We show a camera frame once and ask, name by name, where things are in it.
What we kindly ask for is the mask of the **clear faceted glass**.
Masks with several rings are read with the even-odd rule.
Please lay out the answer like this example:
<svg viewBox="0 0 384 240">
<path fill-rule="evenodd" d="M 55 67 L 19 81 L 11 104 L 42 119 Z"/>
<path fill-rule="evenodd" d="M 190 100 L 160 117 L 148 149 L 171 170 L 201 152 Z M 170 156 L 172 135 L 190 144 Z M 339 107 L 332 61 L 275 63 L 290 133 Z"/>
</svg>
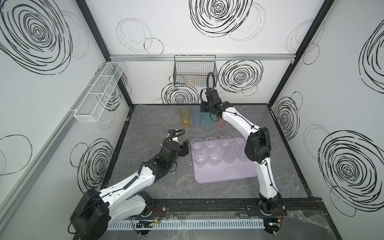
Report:
<svg viewBox="0 0 384 240">
<path fill-rule="evenodd" d="M 193 139 L 191 142 L 191 148 L 194 152 L 202 151 L 205 146 L 205 141 L 200 138 Z"/>
<path fill-rule="evenodd" d="M 208 137 L 205 140 L 205 145 L 209 150 L 215 150 L 218 148 L 219 141 L 214 137 Z"/>
<path fill-rule="evenodd" d="M 223 149 L 228 149 L 234 146 L 234 140 L 230 136 L 222 136 L 220 138 L 220 144 Z"/>
<path fill-rule="evenodd" d="M 234 136 L 234 145 L 237 149 L 244 149 L 247 143 L 247 139 L 242 134 L 236 134 Z"/>
<path fill-rule="evenodd" d="M 196 151 L 194 154 L 194 163 L 197 168 L 204 168 L 208 162 L 208 155 L 206 151 Z"/>
</svg>

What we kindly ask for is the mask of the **blue tall glass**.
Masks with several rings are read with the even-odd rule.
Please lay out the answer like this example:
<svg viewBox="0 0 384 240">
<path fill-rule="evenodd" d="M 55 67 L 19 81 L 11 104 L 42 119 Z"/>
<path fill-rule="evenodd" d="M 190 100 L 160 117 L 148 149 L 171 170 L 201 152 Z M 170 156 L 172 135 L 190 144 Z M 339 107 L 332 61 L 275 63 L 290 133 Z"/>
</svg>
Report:
<svg viewBox="0 0 384 240">
<path fill-rule="evenodd" d="M 192 108 L 192 122 L 195 126 L 201 126 L 203 123 L 203 113 L 198 106 Z"/>
</svg>

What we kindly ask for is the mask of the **yellow tall glass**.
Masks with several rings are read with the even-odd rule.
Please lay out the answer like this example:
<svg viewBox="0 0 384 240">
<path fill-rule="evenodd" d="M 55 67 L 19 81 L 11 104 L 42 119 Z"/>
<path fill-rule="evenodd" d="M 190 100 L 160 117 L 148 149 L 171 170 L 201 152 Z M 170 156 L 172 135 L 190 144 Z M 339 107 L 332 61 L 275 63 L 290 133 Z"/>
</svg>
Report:
<svg viewBox="0 0 384 240">
<path fill-rule="evenodd" d="M 179 110 L 180 121 L 184 128 L 188 128 L 191 125 L 192 110 L 188 107 L 183 107 Z"/>
</svg>

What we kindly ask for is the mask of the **clear plain cup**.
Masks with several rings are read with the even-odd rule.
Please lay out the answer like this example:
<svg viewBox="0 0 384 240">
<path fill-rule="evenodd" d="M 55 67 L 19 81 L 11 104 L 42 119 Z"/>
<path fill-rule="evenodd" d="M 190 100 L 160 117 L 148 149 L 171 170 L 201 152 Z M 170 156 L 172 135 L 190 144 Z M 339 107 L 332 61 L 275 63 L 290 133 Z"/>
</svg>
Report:
<svg viewBox="0 0 384 240">
<path fill-rule="evenodd" d="M 221 161 L 223 160 L 223 153 L 218 150 L 213 150 L 209 152 L 209 164 L 212 167 L 217 167 L 221 164 Z"/>
</svg>

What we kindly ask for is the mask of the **lilac plastic tray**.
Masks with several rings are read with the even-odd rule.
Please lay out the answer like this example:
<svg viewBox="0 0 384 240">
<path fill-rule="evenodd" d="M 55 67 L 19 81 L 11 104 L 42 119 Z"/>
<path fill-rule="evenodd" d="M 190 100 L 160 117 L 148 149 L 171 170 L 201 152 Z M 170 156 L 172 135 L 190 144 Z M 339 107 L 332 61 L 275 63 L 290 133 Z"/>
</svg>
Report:
<svg viewBox="0 0 384 240">
<path fill-rule="evenodd" d="M 207 184 L 207 183 L 215 183 L 215 182 L 223 182 L 223 181 L 230 181 L 230 180 L 238 180 L 238 179 L 247 179 L 247 178 L 254 178 L 257 176 L 257 171 L 255 164 L 251 162 L 245 155 L 245 148 L 244 149 L 237 149 L 235 145 L 234 148 L 238 151 L 238 156 L 234 160 L 233 163 L 227 164 L 224 161 L 224 149 L 222 148 L 220 144 L 220 139 L 217 139 L 219 141 L 218 148 L 215 150 L 221 151 L 223 153 L 223 160 L 221 161 L 221 164 L 217 167 L 212 167 L 209 164 L 209 152 L 213 150 L 209 150 L 206 146 L 202 151 L 206 151 L 208 155 L 208 162 L 207 165 L 204 168 L 197 168 L 197 166 L 194 163 L 194 154 L 195 152 L 192 151 L 192 158 L 193 158 L 193 167 L 194 167 L 194 177 L 195 181 L 199 184 Z"/>
</svg>

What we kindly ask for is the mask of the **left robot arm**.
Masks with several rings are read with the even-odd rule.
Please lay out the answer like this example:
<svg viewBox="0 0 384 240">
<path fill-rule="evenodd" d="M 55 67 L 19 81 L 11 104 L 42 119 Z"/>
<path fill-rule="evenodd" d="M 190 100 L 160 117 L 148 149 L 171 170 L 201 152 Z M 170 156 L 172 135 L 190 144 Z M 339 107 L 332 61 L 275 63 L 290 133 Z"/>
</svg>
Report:
<svg viewBox="0 0 384 240">
<path fill-rule="evenodd" d="M 141 162 L 138 171 L 111 187 L 86 191 L 70 217 L 70 227 L 81 240 L 98 240 L 109 228 L 126 218 L 149 216 L 154 200 L 144 188 L 171 172 L 178 157 L 190 152 L 188 140 L 162 143 L 161 150 L 150 160 Z"/>
</svg>

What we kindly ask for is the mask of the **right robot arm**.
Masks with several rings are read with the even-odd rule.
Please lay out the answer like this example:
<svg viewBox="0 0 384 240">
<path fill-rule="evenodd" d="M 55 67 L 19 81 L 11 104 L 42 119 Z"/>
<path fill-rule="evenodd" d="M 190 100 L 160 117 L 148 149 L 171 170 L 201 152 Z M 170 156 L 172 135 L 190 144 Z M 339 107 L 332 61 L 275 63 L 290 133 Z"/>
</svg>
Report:
<svg viewBox="0 0 384 240">
<path fill-rule="evenodd" d="M 283 200 L 271 167 L 271 136 L 267 128 L 261 128 L 240 114 L 229 102 L 223 102 L 217 90 L 206 88 L 201 90 L 200 109 L 203 113 L 216 115 L 231 124 L 246 139 L 245 155 L 256 166 L 260 184 L 260 208 L 266 216 L 271 216 L 283 207 Z"/>
</svg>

